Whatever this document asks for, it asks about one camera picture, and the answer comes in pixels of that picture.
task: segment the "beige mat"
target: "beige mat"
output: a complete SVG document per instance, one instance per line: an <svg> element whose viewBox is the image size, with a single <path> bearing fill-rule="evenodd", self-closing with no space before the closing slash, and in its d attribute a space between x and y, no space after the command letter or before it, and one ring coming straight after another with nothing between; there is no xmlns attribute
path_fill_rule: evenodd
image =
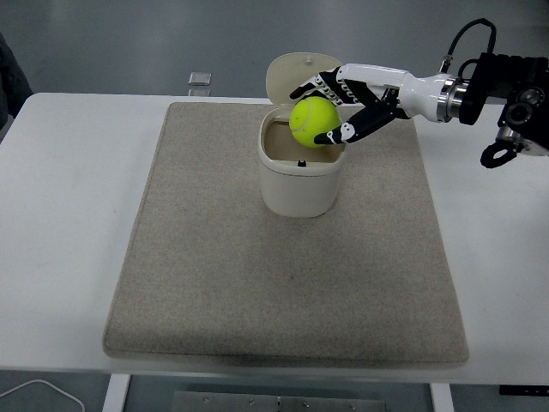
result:
<svg viewBox="0 0 549 412"><path fill-rule="evenodd" d="M105 351L269 366L466 360L413 122L350 145L334 207L291 219L259 190L256 139L271 110L170 106Z"/></svg>

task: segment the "yellow tennis ball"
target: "yellow tennis ball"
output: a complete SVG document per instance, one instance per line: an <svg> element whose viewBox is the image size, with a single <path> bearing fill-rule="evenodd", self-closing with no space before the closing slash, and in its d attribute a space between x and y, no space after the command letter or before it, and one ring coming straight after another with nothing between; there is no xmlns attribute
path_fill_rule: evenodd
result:
<svg viewBox="0 0 549 412"><path fill-rule="evenodd" d="M323 97L307 97L298 102L290 115L293 137L307 148L321 148L315 136L327 133L340 125L337 109Z"/></svg>

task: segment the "robotic hand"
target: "robotic hand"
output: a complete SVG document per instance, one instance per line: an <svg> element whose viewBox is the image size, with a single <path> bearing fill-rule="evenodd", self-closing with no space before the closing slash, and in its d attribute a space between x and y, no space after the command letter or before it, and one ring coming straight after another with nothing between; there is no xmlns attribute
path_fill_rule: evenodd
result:
<svg viewBox="0 0 549 412"><path fill-rule="evenodd" d="M458 76L446 73L459 38L476 24L492 29L486 53L468 60ZM422 115L432 122L459 118L474 124L486 99L506 99L498 120L496 142L486 148L480 162L499 167L518 153L549 155L549 69L547 58L521 58L492 53L496 28L486 19L468 23L455 37L437 75L416 78L405 70L369 64L345 64L319 73L290 94L297 100L317 95L336 106L362 104L364 109L340 127L315 137L317 144L356 142L395 118ZM464 69L476 64L471 79Z"/></svg>

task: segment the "white table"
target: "white table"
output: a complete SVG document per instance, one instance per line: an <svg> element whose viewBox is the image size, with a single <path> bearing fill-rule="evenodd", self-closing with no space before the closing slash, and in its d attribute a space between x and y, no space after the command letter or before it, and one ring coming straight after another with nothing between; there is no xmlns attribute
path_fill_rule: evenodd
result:
<svg viewBox="0 0 549 412"><path fill-rule="evenodd" d="M549 384L549 159L480 165L501 106L486 106L475 126L415 119L468 337L464 366L236 368L106 356L103 329L173 101L268 102L37 94L23 107L0 145L0 368Z"/></svg>

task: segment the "container lid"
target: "container lid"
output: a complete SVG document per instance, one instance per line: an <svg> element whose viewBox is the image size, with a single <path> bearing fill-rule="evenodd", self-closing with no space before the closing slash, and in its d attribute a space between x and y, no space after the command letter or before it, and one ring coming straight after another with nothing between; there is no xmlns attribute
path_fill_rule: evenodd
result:
<svg viewBox="0 0 549 412"><path fill-rule="evenodd" d="M280 56L267 69L267 96L277 106L293 106L293 90L319 72L338 66L339 60L325 54L300 52Z"/></svg>

